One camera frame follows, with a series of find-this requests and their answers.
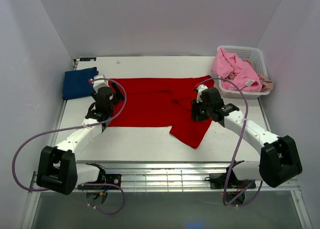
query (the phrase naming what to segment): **white table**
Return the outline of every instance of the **white table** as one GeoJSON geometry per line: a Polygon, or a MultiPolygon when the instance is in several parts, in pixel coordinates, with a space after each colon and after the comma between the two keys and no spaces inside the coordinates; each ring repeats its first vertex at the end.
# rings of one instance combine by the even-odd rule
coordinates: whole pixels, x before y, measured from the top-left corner
{"type": "MultiPolygon", "coordinates": [[[[210,75],[211,56],[150,56],[97,57],[96,61],[80,61],[77,70],[97,67],[108,78],[191,78],[210,75]]],[[[87,113],[91,97],[68,100],[60,128],[79,125],[87,113]]],[[[243,99],[224,98],[245,112],[243,99]]],[[[248,118],[266,128],[264,115],[257,99],[248,100],[248,118]]],[[[193,149],[169,134],[171,127],[109,127],[77,158],[96,162],[165,162],[202,163],[229,162],[238,135],[211,123],[200,146],[193,149]]],[[[60,132],[57,143],[71,131],[60,132]]],[[[247,142],[241,143],[237,160],[259,160],[259,155],[247,142]]]]}

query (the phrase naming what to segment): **laundry basket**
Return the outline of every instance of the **laundry basket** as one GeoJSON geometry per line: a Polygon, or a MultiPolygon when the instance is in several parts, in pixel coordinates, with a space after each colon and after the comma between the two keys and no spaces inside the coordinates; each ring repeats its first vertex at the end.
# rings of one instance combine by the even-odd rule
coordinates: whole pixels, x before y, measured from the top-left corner
{"type": "MultiPolygon", "coordinates": [[[[253,62],[253,65],[254,65],[253,69],[255,70],[255,72],[268,77],[265,60],[261,50],[254,47],[221,45],[217,48],[217,51],[219,51],[220,48],[225,49],[228,53],[236,53],[240,58],[250,59],[253,62]]],[[[222,97],[242,98],[239,91],[224,89],[222,87],[221,80],[219,80],[219,89],[222,97]]],[[[261,95],[268,95],[270,91],[267,91],[267,92],[243,91],[242,93],[247,99],[257,99],[261,95]]]]}

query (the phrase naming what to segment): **blue cloth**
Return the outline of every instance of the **blue cloth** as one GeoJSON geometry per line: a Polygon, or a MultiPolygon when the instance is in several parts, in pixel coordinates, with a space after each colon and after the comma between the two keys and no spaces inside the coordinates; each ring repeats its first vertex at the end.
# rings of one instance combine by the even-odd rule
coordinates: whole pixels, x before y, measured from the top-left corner
{"type": "Polygon", "coordinates": [[[98,73],[96,67],[66,71],[64,73],[62,99],[70,100],[90,96],[95,90],[89,83],[89,79],[93,79],[98,73]]]}

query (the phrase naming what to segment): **pink towel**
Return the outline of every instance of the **pink towel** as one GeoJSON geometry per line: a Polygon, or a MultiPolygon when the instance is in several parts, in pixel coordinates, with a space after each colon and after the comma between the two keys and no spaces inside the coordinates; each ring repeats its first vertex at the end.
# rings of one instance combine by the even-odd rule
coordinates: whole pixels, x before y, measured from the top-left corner
{"type": "MultiPolygon", "coordinates": [[[[234,79],[231,81],[236,84],[241,91],[245,92],[260,92],[262,84],[259,76],[247,61],[241,60],[236,53],[226,52],[220,48],[213,61],[211,71],[220,75],[222,78],[227,78],[230,73],[234,73],[234,79]]],[[[226,90],[236,91],[237,89],[227,81],[222,82],[222,87],[226,90]]]]}

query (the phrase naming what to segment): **red cloth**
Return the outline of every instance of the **red cloth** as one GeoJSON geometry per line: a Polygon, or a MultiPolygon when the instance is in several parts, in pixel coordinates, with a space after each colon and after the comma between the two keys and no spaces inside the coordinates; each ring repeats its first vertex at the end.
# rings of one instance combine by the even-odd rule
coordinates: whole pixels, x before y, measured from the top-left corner
{"type": "MultiPolygon", "coordinates": [[[[211,120],[193,121],[191,101],[197,98],[195,85],[209,75],[198,78],[119,78],[127,93],[122,113],[109,127],[167,127],[170,134],[192,148],[197,148],[211,120]]],[[[213,80],[205,83],[213,87],[213,80]]],[[[122,107],[121,102],[114,112],[122,107]]]]}

